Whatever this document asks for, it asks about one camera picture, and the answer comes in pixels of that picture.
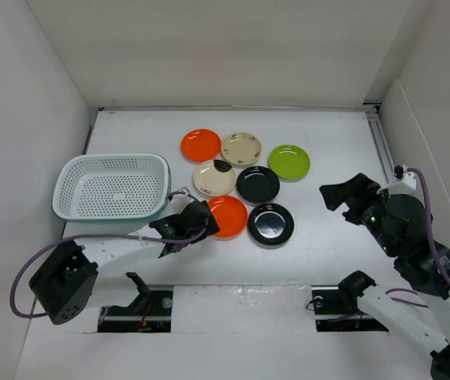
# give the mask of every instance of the plate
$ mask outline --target plate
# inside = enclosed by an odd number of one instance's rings
[[[264,245],[284,244],[291,238],[294,229],[293,217],[279,204],[260,204],[249,214],[248,231],[258,243]]]
[[[300,180],[311,168],[311,159],[298,146],[281,145],[270,153],[269,166],[281,178]]]
[[[180,149],[188,160],[204,162],[217,156],[221,140],[209,129],[197,129],[183,137]]]
[[[222,160],[205,161],[193,172],[193,183],[205,196],[222,196],[233,189],[235,182],[235,170]]]
[[[264,166],[244,169],[237,178],[237,191],[252,203],[269,202],[279,193],[278,176]]]
[[[221,153],[226,161],[246,166],[258,161],[262,144],[249,133],[234,133],[223,140]]]
[[[248,210],[234,196],[218,196],[209,201],[210,212],[221,229],[218,238],[230,238],[239,234],[248,222]]]

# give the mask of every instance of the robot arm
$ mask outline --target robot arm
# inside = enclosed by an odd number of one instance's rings
[[[404,169],[397,167],[395,173],[402,181]],[[422,203],[407,194],[390,196],[388,189],[383,191],[361,173],[343,184],[324,185],[320,191],[329,210],[345,203],[349,208],[342,214],[345,220],[364,225],[387,256],[395,258],[395,270],[426,302],[444,335],[402,311],[365,273],[355,272],[339,284],[343,301],[395,333],[431,366],[434,379],[450,379],[450,284],[430,251]],[[450,249],[438,242],[435,246],[450,279]]]
[[[95,292],[106,278],[140,260],[164,257],[219,231],[207,202],[189,203],[181,213],[151,222],[130,234],[131,239],[68,241],[59,245],[29,281],[36,298],[55,325],[74,319],[87,306],[112,305]],[[128,306],[132,312],[146,306],[149,288],[136,273],[127,273],[138,290]]]

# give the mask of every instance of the beige plate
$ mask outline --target beige plate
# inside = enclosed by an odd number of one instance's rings
[[[221,153],[226,161],[246,166],[258,161],[262,144],[249,133],[234,133],[223,139]]]
[[[235,186],[236,174],[226,161],[205,161],[193,172],[193,183],[206,196],[223,196]]]

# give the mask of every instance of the white table surface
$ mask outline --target white table surface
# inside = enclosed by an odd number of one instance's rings
[[[312,314],[301,313],[304,302],[311,298],[309,287],[289,285],[335,284],[360,269],[386,288],[406,286],[393,270],[392,260],[365,228],[344,222],[343,209],[327,211],[318,191],[322,184],[346,181],[359,172],[384,182],[365,114],[100,112],[88,154],[161,154],[171,167],[172,189],[188,186],[196,192],[191,181],[196,165],[181,155],[180,140],[201,127],[216,131],[222,138],[238,131],[256,135],[263,145],[259,165],[267,164],[268,154],[278,145],[295,144],[308,152],[312,160],[309,174],[298,182],[282,182],[275,200],[292,213],[296,226],[293,236],[275,250],[258,247],[247,231],[230,241],[208,238],[180,253],[144,260],[128,270],[151,284],[280,284],[274,287],[284,289],[278,297],[272,297],[275,292],[270,297],[269,292],[259,292],[260,298],[267,297],[265,305],[274,306],[259,309],[250,302],[244,306],[237,294],[242,295],[247,287],[239,293],[236,287],[223,287],[235,292],[229,297],[220,291],[217,297],[212,290],[215,287],[206,291],[177,287],[174,332],[170,334],[93,333],[97,310],[86,310],[62,326],[41,318],[30,325],[16,379],[429,379],[428,369],[391,334],[317,333]],[[231,195],[236,196],[235,189]],[[140,226],[135,222],[72,222],[67,223],[65,235],[127,233]],[[281,298],[297,301],[279,307],[275,300]],[[223,310],[232,307],[236,313],[228,313],[223,324],[216,310],[224,306]],[[272,321],[275,328],[269,329]]]

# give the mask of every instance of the mesh basket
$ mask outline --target mesh basket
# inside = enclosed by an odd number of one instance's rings
[[[70,221],[148,219],[163,210],[170,170],[157,154],[95,154],[69,161],[52,208]]]

